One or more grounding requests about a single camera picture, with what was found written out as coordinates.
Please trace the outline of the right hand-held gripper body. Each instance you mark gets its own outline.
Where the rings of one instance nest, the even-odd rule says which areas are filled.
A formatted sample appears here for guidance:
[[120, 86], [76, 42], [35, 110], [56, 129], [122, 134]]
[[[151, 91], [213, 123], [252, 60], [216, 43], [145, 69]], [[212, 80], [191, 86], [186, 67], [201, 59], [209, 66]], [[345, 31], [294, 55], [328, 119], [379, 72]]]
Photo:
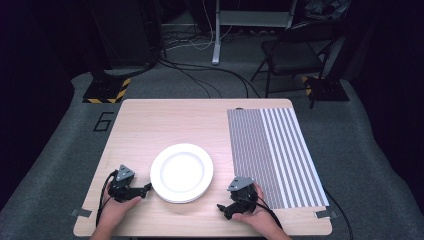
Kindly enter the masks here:
[[253, 212], [255, 210], [258, 194], [253, 179], [237, 176], [227, 190], [230, 192], [230, 198], [233, 201], [227, 207], [228, 214]]

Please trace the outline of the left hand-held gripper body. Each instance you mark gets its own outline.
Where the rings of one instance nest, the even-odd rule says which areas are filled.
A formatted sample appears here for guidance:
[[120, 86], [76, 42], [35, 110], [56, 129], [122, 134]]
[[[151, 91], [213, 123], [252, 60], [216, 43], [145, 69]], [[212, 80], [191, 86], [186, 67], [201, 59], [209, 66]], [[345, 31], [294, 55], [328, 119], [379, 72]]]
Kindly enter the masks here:
[[113, 173], [113, 179], [109, 185], [108, 194], [117, 202], [125, 202], [141, 195], [139, 188], [131, 188], [130, 184], [135, 177], [135, 172], [120, 165], [119, 169]]

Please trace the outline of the person's right hand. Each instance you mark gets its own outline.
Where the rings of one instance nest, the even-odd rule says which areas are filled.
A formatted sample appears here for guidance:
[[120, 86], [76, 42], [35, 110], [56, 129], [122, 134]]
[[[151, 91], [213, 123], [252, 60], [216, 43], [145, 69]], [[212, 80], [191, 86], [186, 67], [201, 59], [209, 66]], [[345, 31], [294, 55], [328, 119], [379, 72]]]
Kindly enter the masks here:
[[257, 183], [254, 184], [254, 187], [258, 194], [255, 210], [246, 214], [234, 213], [232, 219], [251, 226], [255, 231], [265, 236], [275, 226], [275, 220], [266, 209], [261, 187]]

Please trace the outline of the person's left hand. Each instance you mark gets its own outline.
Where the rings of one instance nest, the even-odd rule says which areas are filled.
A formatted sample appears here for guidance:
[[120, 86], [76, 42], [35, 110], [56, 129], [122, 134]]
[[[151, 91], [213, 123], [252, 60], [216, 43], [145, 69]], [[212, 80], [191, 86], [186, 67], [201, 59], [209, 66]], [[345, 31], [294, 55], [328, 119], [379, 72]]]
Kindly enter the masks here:
[[136, 196], [128, 201], [118, 202], [109, 195], [108, 190], [105, 190], [103, 200], [102, 213], [97, 228], [103, 231], [113, 231], [121, 223], [128, 211], [135, 207], [142, 198]]

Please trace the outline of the grey tape strip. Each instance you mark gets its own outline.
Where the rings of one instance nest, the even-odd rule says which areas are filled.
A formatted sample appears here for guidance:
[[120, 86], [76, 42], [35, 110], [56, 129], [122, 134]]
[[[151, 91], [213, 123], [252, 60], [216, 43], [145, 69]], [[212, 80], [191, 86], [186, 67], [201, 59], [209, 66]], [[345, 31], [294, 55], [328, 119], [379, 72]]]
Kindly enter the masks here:
[[336, 211], [333, 210], [321, 210], [321, 211], [315, 211], [314, 215], [318, 219], [326, 218], [326, 219], [334, 219], [338, 217], [338, 214]]
[[90, 215], [91, 215], [91, 211], [90, 210], [86, 210], [86, 209], [82, 209], [82, 208], [73, 209], [70, 212], [70, 215], [71, 216], [74, 216], [74, 217], [85, 217], [85, 218], [89, 218]]

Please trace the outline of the grey white striped placemat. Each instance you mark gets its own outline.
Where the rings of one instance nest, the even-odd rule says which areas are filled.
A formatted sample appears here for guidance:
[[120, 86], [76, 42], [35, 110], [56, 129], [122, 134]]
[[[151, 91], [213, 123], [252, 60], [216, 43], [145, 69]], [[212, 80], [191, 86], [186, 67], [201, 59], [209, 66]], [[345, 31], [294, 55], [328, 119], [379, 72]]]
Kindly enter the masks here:
[[234, 172], [254, 179], [273, 209], [329, 201], [292, 108], [227, 111]]

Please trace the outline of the black stand hazard-striped base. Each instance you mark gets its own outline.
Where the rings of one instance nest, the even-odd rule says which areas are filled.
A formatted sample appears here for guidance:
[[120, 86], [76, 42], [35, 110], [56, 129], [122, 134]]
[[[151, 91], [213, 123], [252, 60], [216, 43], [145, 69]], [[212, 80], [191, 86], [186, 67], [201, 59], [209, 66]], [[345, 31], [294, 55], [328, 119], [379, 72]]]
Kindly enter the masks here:
[[131, 82], [124, 75], [110, 75], [104, 71], [93, 72], [92, 81], [83, 95], [84, 103], [119, 103]]
[[310, 100], [310, 109], [314, 107], [316, 101], [349, 101], [349, 97], [340, 82], [329, 82], [325, 79], [309, 76], [303, 76], [301, 80]]

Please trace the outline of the black folding chair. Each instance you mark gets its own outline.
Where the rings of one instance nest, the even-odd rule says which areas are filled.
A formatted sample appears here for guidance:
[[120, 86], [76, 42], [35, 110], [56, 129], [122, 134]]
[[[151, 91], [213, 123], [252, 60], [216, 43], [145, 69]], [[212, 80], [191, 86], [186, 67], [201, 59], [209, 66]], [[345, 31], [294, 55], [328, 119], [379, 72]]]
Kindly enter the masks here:
[[261, 43], [264, 59], [251, 80], [267, 65], [265, 97], [272, 93], [272, 76], [318, 73], [318, 80], [322, 80], [327, 60], [341, 33], [338, 20], [304, 21], [285, 29], [276, 39]]

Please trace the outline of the black equipment cabinet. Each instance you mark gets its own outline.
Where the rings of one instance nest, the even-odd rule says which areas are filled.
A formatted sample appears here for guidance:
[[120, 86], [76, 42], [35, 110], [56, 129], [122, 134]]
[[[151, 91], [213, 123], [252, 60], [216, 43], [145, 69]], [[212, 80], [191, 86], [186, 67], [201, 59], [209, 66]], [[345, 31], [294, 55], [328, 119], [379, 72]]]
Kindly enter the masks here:
[[88, 0], [109, 68], [150, 70], [163, 49], [159, 0]]

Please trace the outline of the white metal stand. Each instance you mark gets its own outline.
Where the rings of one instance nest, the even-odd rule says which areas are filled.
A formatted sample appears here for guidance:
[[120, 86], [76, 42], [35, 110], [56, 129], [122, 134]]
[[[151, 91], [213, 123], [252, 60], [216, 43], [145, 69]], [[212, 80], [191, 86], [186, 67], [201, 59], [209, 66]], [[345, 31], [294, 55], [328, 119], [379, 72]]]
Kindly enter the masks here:
[[211, 63], [220, 63], [221, 27], [250, 26], [289, 28], [292, 25], [298, 0], [291, 0], [290, 9], [283, 12], [222, 10], [221, 0], [216, 0], [215, 43]]

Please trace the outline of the dark cloth bundle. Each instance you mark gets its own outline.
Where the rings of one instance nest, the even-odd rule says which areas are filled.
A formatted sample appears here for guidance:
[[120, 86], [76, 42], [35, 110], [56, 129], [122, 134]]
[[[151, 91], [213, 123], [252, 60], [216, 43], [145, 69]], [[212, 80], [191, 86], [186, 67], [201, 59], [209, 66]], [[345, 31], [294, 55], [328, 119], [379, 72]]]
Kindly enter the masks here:
[[351, 0], [308, 0], [304, 15], [317, 20], [340, 20], [350, 4]]

